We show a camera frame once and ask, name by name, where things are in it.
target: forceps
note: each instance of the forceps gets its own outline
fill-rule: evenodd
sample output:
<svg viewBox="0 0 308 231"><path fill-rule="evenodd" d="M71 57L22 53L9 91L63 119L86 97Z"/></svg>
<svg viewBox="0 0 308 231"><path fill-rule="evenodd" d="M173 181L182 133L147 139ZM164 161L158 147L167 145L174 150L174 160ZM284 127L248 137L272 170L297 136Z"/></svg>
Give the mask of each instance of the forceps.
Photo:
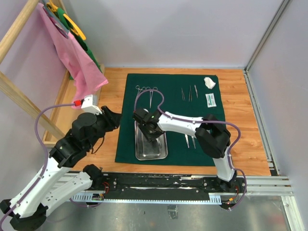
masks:
<svg viewBox="0 0 308 231"><path fill-rule="evenodd" d="M143 91L143 90L145 90L146 88L145 87L142 87L142 88L140 88L140 86L139 85L137 85L136 86L136 89L138 90L138 93L137 93L137 96Z"/></svg>
<svg viewBox="0 0 308 231"><path fill-rule="evenodd" d="M186 140L186 143L187 143L187 147L189 148L188 135L186 135L186 134L185 134L185 140Z"/></svg>
<svg viewBox="0 0 308 231"><path fill-rule="evenodd" d="M158 90L157 87L153 87L153 89L151 89L150 87L147 87L146 90L151 90L150 91L150 108L152 106L152 98L153 98L153 90Z"/></svg>

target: metal floor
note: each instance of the metal floor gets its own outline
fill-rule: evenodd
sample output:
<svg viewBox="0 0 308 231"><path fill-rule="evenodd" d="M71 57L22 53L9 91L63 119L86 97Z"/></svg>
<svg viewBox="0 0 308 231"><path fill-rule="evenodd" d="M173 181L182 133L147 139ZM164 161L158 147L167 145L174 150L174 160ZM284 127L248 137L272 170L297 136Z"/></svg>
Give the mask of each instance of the metal floor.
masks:
<svg viewBox="0 0 308 231"><path fill-rule="evenodd" d="M81 208L65 203L42 231L289 231L280 196L247 196L232 212L218 205L103 203Z"/></svg>

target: purple tube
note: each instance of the purple tube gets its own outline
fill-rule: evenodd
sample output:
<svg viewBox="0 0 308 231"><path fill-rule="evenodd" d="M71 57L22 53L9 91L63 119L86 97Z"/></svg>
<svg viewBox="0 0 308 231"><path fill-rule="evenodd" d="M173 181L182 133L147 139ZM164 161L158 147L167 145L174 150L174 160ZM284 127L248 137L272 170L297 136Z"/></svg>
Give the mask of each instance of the purple tube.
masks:
<svg viewBox="0 0 308 231"><path fill-rule="evenodd" d="M40 172L40 176L42 177L44 175L44 172L47 168L47 163L48 163L48 150L45 147L43 141L41 140L41 138L39 137L39 132L38 132L38 123L39 123L39 118L49 109L53 109L55 107L64 107L64 106L74 106L74 103L66 103L66 104L59 104L59 105L54 105L54 106L50 106L45 108L43 111L40 112L40 114L38 115L38 117L35 120L34 123L34 131L35 131L35 135L40 143L40 145L43 147L44 150L44 155L45 155L45 160L44 160L44 165L42 167L42 171ZM28 196L28 194L32 191L32 189L38 184L38 182L40 181L41 178L37 178L36 181L30 186L30 188L25 192L25 194L17 201L16 204L20 204L26 196ZM4 220L8 217L8 215L13 212L13 210L16 208L16 205L14 205L6 214L4 214L4 216L2 217L2 219L0 220L0 231L3 231L2 229L2 224L4 222Z"/></svg>

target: white wall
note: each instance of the white wall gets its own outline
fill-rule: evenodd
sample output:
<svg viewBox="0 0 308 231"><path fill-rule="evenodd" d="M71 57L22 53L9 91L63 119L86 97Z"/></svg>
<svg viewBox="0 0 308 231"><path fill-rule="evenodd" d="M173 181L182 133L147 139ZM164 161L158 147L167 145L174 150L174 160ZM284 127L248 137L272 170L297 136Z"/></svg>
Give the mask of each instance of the white wall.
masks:
<svg viewBox="0 0 308 231"><path fill-rule="evenodd" d="M244 67L281 0L63 0L106 66Z"/></svg>
<svg viewBox="0 0 308 231"><path fill-rule="evenodd" d="M293 0L250 71L269 141L308 229L308 1Z"/></svg>
<svg viewBox="0 0 308 231"><path fill-rule="evenodd" d="M0 1L0 39L25 3L26 0ZM54 104L65 69L36 10L0 70L39 108ZM18 194L42 164L34 119L0 91L0 201ZM9 220L5 222L6 231L12 230Z"/></svg>

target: cable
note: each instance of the cable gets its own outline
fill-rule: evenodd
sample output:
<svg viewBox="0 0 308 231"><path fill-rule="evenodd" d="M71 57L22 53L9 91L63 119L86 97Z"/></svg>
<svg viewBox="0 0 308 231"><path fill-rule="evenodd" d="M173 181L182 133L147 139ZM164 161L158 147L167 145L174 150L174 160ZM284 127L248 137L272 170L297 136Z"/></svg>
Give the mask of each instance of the cable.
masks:
<svg viewBox="0 0 308 231"><path fill-rule="evenodd" d="M98 146L98 148L96 149L96 151L95 151L95 152L93 152L93 151L94 151L94 149L92 148L92 152L91 152L91 154L95 154L95 153L97 153L97 151L98 151L98 150L101 148L101 146L103 145L104 141L105 141L105 136L103 137L103 140L102 140L102 142L101 142L100 146Z"/></svg>
<svg viewBox="0 0 308 231"><path fill-rule="evenodd" d="M38 115L38 117L35 120L34 123L34 131L35 131L35 135L37 137L37 140L39 141L40 145L43 147L44 150L44 155L45 155L45 160L44 160L44 165L42 167L42 171L40 172L39 176L42 177L45 173L45 170L47 168L47 163L48 163L48 150L45 147L43 141L41 140L41 138L39 137L39 132L38 132L38 123L39 123L39 118L48 110L56 108L56 107L65 107L65 106L74 106L74 103L66 103L66 104L59 104L59 105L54 105L54 106L50 106L45 108L43 111L40 112L40 114ZM8 217L8 215L14 211L14 209L16 209L17 205L20 205L20 203L22 203L22 201L28 196L28 194L34 189L34 187L38 184L38 182L40 181L40 177L38 177L35 182L29 187L29 189L25 192L25 194L17 201L17 203L6 213L4 214L4 216L2 217L2 219L0 220L0 230L3 231L2 229L2 224L4 222L4 220Z"/></svg>
<svg viewBox="0 0 308 231"><path fill-rule="evenodd" d="M144 90L144 91L140 92L140 93L137 95L136 100L135 100L135 104L134 104L134 111L136 110L137 101L138 101L138 99L140 98L140 96L141 96L142 94L148 92L148 91L155 91L155 92L157 92L157 93L159 93L159 94L161 95L162 101L161 101L160 104L157 106L157 109L158 109L158 111L159 111L161 114L167 116L168 118L171 118L170 115L168 115L168 114L165 113L162 109L160 109L160 106L161 106L161 105L164 103L164 101L165 101L164 95L163 95L160 91L154 90L154 89ZM245 194L246 194L246 192L247 192L247 179L246 179L246 175L245 175L245 173L244 173L243 170L241 170L241 169L239 169L239 168L235 168L235 167L233 166L232 160L231 160L231 154L230 154L231 149L232 149L233 146L239 141L239 139L240 139L240 137L241 137L241 130L239 129L239 127L236 126L236 125L233 124L233 123L229 123L229 122L226 122L226 121L219 121L219 120L193 121L193 120L182 119L182 118L177 118L177 117L172 117L172 119L179 120L179 121L183 121L183 122L196 123L196 124L203 124L203 123L205 123L205 124L225 124L225 125L232 126L232 127L234 127L234 128L237 130L238 136L237 136L237 138L235 139L235 141L230 145L230 147L229 147L229 149L228 149L228 151L227 151L228 163L229 163L230 168L233 169L234 171L240 171L240 172L242 173L242 175L243 175L244 183L245 183L244 191L243 191L243 194L242 194L241 198L236 202L235 205L233 205L232 207L230 207L230 210L232 210L233 208L237 207L238 204L243 200L243 198L244 198L244 196L245 196Z"/></svg>

